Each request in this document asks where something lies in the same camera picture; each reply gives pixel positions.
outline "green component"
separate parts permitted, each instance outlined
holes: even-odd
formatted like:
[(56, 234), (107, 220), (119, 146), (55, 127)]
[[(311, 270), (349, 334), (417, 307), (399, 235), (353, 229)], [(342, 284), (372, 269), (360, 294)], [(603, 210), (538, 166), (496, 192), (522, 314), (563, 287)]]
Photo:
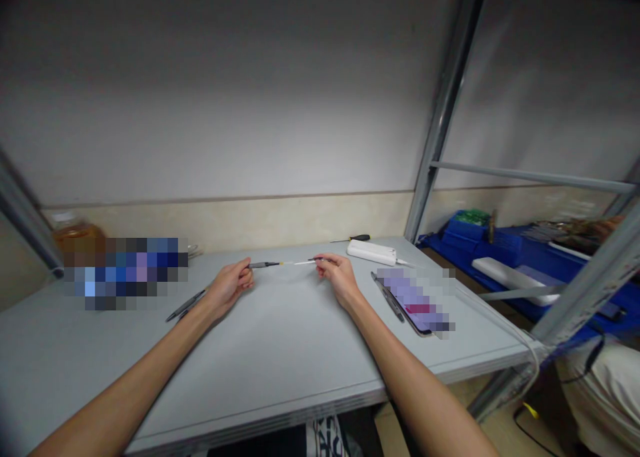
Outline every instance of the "green component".
[(485, 226), (487, 225), (487, 222), (489, 222), (489, 217), (489, 214), (486, 212), (480, 211), (479, 209), (471, 209), (469, 211), (462, 211), (454, 218), (454, 220), (465, 222), (467, 224)]

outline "hand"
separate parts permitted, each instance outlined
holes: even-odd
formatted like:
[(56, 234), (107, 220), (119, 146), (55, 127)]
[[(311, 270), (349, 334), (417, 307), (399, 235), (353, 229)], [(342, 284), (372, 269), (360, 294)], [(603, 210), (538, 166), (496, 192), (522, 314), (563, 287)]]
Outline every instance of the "hand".
[(324, 259), (315, 261), (318, 276), (331, 283), (333, 292), (342, 307), (347, 308), (353, 304), (354, 300), (363, 298), (348, 258), (337, 254), (318, 254), (314, 258)]
[(211, 283), (207, 294), (201, 299), (211, 306), (215, 318), (221, 318), (233, 307), (244, 290), (253, 287), (253, 271), (247, 266), (247, 257), (235, 264), (224, 266)]

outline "white power bank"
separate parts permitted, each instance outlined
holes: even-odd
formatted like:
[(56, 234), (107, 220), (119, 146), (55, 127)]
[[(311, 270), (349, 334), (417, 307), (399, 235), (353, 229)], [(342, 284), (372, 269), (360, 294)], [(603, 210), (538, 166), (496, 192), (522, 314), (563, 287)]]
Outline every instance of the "white power bank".
[(388, 266), (395, 266), (397, 257), (393, 247), (385, 247), (361, 240), (352, 240), (347, 247), (347, 254)]

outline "blue shelf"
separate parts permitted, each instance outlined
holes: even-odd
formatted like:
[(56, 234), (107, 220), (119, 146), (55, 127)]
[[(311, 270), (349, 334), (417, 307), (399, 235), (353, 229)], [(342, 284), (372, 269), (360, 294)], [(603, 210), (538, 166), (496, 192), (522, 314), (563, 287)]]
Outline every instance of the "blue shelf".
[[(505, 227), (500, 230), (509, 234), (520, 235), (528, 228), (528, 226)], [(521, 264), (544, 272), (562, 282), (570, 282), (586, 263), (586, 261), (580, 258), (565, 255), (564, 252), (557, 251), (547, 244), (535, 242), (527, 238), (523, 238), (522, 241)], [(444, 244), (436, 234), (427, 237), (421, 246), (432, 248), (435, 252), (446, 258), (465, 274), (489, 290), (493, 292), (507, 290), (504, 286), (471, 266), (471, 262), (476, 258), (471, 252), (465, 252), (459, 248)], [(520, 312), (532, 322), (540, 320), (551, 307), (537, 306), (523, 298), (508, 299), (503, 302)], [(640, 327), (640, 287), (628, 282), (611, 299), (611, 302), (627, 309), (627, 315), (620, 322), (611, 322), (596, 314), (592, 318), (593, 322), (596, 322), (605, 332), (617, 336), (631, 334)], [(584, 326), (567, 343), (567, 346), (578, 345), (597, 335), (597, 332), (593, 329)]]

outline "floor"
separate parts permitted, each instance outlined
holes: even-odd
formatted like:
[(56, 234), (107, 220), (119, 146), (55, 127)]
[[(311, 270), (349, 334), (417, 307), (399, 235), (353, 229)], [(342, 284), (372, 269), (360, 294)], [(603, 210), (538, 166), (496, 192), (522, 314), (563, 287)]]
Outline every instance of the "floor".
[[(449, 389), (466, 406), (488, 381), (489, 376), (482, 376), (450, 385)], [(549, 457), (543, 449), (524, 435), (513, 423), (512, 415), (517, 404), (497, 410), (482, 423), (482, 429), (498, 449), (502, 456), (518, 457)], [(540, 443), (561, 457), (565, 457), (555, 437), (542, 420), (536, 420), (528, 412), (518, 418), (522, 427), (536, 437)], [(409, 457), (405, 439), (400, 430), (400, 424), (390, 404), (386, 404), (375, 419), (378, 435), (382, 443), (385, 457)]]

